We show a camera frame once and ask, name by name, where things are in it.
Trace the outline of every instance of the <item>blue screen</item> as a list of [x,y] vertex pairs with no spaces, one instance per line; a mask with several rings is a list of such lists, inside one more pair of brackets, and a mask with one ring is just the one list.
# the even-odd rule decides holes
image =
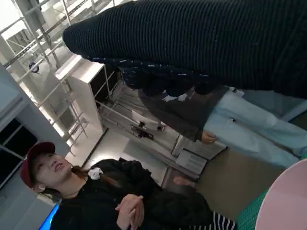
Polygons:
[[47,216],[46,220],[44,221],[43,225],[39,228],[39,230],[49,230],[50,229],[52,218],[54,214],[56,214],[58,208],[59,208],[59,205],[55,205],[53,207],[50,214]]

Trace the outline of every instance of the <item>pink round object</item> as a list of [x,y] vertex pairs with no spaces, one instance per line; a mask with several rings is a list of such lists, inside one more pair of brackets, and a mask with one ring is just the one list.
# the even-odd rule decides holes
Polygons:
[[307,159],[292,165],[272,184],[255,230],[307,230]]

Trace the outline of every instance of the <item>green mesh fabric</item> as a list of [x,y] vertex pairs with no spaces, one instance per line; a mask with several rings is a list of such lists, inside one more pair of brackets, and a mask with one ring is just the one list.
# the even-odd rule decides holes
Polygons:
[[259,195],[249,206],[247,206],[237,218],[237,230],[254,230],[256,226],[257,215],[262,201],[268,190]]

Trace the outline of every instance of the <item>ponytail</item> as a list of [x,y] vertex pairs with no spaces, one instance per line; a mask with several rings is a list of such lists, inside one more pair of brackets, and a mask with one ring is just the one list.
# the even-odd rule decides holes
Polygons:
[[[85,178],[85,177],[88,176],[89,170],[84,170],[80,166],[73,166],[71,171],[74,174],[76,174],[78,177]],[[104,174],[100,175],[100,180],[103,181],[103,182],[107,182],[108,184],[110,184],[114,187],[120,188],[120,184],[116,180],[112,179],[111,177],[105,176]]]

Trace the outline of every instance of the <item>dark knit sweater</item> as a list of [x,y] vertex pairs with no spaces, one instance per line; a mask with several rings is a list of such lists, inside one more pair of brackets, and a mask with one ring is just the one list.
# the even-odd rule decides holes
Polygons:
[[63,39],[87,59],[163,63],[307,98],[306,9],[306,0],[140,0],[72,25]]
[[189,230],[190,225],[213,223],[213,212],[203,196],[196,192],[184,196],[162,190],[150,177],[151,172],[138,161],[108,159],[94,167],[101,168],[121,187],[89,178],[75,198],[62,201],[51,230],[122,230],[116,224],[115,208],[127,194],[144,197],[145,215],[138,230]]

